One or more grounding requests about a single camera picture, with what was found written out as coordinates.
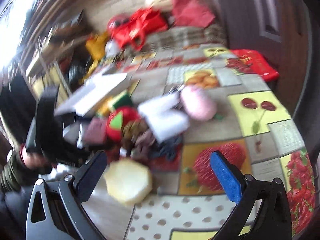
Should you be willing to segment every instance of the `patterned tablecloth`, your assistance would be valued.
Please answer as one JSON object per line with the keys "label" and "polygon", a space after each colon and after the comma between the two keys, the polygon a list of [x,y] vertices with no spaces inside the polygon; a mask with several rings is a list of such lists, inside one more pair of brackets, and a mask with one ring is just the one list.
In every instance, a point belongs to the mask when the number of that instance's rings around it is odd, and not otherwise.
{"label": "patterned tablecloth", "polygon": [[[235,203],[222,191],[205,188],[198,192],[196,187],[187,187],[192,175],[183,170],[193,166],[202,150],[227,142],[238,143],[245,150],[242,173],[252,174],[258,180],[282,179],[290,203],[293,235],[309,223],[315,188],[302,137],[260,76],[226,67],[228,58],[234,57],[221,45],[205,44],[136,57],[120,66],[119,72],[129,72],[132,79],[140,80],[132,94],[135,104],[167,93],[197,70],[209,71],[218,82],[206,91],[217,102],[221,118],[208,122],[191,120],[176,160],[152,163],[154,192],[142,203],[120,205],[107,194],[105,182],[100,179],[89,201],[82,206],[108,240],[211,239]],[[244,98],[252,99],[257,107],[243,106]],[[249,231],[259,206],[256,201],[243,233]]]}

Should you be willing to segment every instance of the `screw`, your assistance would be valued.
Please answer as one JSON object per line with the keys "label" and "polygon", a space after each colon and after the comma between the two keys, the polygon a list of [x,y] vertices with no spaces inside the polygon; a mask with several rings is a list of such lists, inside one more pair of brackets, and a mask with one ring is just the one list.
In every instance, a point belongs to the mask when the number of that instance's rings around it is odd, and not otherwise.
{"label": "screw", "polygon": [[250,175],[250,174],[246,174],[246,175],[244,176],[244,178],[245,178],[245,180],[247,180],[247,181],[253,181],[253,176]]}
{"label": "screw", "polygon": [[37,180],[36,180],[36,184],[37,184],[37,185],[41,185],[42,182],[43,182],[43,179],[37,179]]}
{"label": "screw", "polygon": [[276,182],[276,184],[282,184],[282,180],[279,178],[275,178],[275,182]]}
{"label": "screw", "polygon": [[73,175],[71,175],[71,174],[68,174],[68,175],[66,175],[65,177],[64,177],[64,180],[65,181],[71,181],[73,179]]}

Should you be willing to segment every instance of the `pink cloth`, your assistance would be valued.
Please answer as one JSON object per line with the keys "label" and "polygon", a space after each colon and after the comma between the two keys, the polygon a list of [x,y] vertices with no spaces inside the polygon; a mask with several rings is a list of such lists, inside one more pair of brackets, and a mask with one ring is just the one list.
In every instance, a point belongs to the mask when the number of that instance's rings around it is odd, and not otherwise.
{"label": "pink cloth", "polygon": [[205,28],[215,16],[200,0],[172,0],[172,15],[175,26],[195,26]]}
{"label": "pink cloth", "polygon": [[180,94],[187,114],[196,120],[208,121],[217,113],[217,104],[200,87],[186,86]]}

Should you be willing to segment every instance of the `pink plush toy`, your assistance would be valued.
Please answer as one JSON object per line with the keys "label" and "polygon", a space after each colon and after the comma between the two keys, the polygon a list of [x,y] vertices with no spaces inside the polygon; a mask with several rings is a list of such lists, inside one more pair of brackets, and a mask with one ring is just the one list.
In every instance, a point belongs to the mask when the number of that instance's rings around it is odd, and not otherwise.
{"label": "pink plush toy", "polygon": [[208,121],[217,113],[217,104],[200,87],[186,86],[180,94],[187,114],[196,120]]}

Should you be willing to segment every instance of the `red plastic bag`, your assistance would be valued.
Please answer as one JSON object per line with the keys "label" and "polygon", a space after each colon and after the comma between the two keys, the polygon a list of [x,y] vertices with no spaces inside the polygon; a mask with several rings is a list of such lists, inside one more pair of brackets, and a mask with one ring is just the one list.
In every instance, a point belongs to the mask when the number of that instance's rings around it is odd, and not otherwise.
{"label": "red plastic bag", "polygon": [[208,27],[215,16],[200,0],[172,0],[175,26]]}
{"label": "red plastic bag", "polygon": [[[111,37],[116,40],[120,48],[131,44],[135,50],[141,50],[147,34],[167,29],[167,23],[161,17],[159,10],[138,9],[130,16],[128,23],[112,30]],[[137,38],[140,38],[140,44],[136,44]]]}
{"label": "red plastic bag", "polygon": [[237,55],[246,65],[260,75],[265,82],[277,80],[279,73],[270,67],[264,57],[256,50],[250,49],[233,49],[233,54]]}

